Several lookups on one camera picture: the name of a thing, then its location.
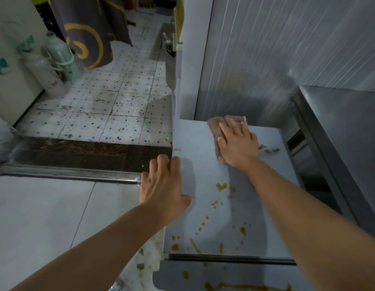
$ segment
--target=metal threshold strip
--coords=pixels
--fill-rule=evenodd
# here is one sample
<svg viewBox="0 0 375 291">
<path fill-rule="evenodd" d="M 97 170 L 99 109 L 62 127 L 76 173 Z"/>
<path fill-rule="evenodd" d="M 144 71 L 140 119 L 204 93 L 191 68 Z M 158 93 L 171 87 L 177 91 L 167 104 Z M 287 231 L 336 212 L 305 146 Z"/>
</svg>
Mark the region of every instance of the metal threshold strip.
<svg viewBox="0 0 375 291">
<path fill-rule="evenodd" d="M 4 164 L 0 175 L 56 178 L 65 180 L 102 181 L 112 183 L 140 184 L 140 173 L 126 171 L 88 170 L 53 166 Z"/>
<path fill-rule="evenodd" d="M 291 258 L 260 258 L 256 256 L 214 255 L 214 254 L 169 254 L 167 260 L 226 262 L 239 264 L 296 265 Z"/>
</svg>

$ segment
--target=trash bin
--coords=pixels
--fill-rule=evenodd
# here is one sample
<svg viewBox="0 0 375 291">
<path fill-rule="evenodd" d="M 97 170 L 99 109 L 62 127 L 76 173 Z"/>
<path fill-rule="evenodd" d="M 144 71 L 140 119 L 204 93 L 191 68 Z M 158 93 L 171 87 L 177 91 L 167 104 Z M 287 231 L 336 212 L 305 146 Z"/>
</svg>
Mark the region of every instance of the trash bin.
<svg viewBox="0 0 375 291">
<path fill-rule="evenodd" d="M 165 33 L 163 33 L 162 48 L 166 52 L 166 83 L 174 91 L 176 87 L 176 52 L 173 51 L 173 40 L 167 38 Z"/>
</svg>

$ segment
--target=gray wall panel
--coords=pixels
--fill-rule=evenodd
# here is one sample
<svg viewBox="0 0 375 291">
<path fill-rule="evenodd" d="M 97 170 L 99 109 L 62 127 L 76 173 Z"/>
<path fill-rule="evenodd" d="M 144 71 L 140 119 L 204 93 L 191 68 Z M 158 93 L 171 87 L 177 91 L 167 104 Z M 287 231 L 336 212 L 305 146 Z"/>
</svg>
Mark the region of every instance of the gray wall panel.
<svg viewBox="0 0 375 291">
<path fill-rule="evenodd" d="M 299 85 L 375 91 L 375 0 L 214 0 L 195 119 L 283 127 Z"/>
</svg>

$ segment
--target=forearm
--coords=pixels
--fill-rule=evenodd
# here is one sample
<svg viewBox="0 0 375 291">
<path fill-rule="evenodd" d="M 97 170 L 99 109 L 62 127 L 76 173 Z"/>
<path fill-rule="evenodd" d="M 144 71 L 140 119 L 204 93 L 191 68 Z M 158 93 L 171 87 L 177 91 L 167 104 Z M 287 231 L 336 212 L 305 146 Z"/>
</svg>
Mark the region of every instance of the forearm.
<svg viewBox="0 0 375 291">
<path fill-rule="evenodd" d="M 246 171 L 293 258 L 318 288 L 375 288 L 375 239 L 263 161 Z"/>
<path fill-rule="evenodd" d="M 108 290 L 139 248 L 162 227 L 156 213 L 137 206 L 11 291 Z"/>
</svg>

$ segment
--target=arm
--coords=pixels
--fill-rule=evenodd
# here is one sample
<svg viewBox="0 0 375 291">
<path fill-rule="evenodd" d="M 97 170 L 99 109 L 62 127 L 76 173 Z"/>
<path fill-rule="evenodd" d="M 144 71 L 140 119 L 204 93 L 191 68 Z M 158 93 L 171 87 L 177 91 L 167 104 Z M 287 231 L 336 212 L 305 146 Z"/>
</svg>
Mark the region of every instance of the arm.
<svg viewBox="0 0 375 291">
<path fill-rule="evenodd" d="M 222 156 L 256 188 L 298 267 L 316 290 L 375 290 L 375 239 L 258 159 L 244 123 L 220 127 Z"/>
<path fill-rule="evenodd" d="M 142 173 L 139 206 L 11 291 L 108 290 L 139 248 L 190 205 L 192 198 L 181 190 L 179 158 L 159 155 L 150 161 L 150 173 Z"/>
</svg>

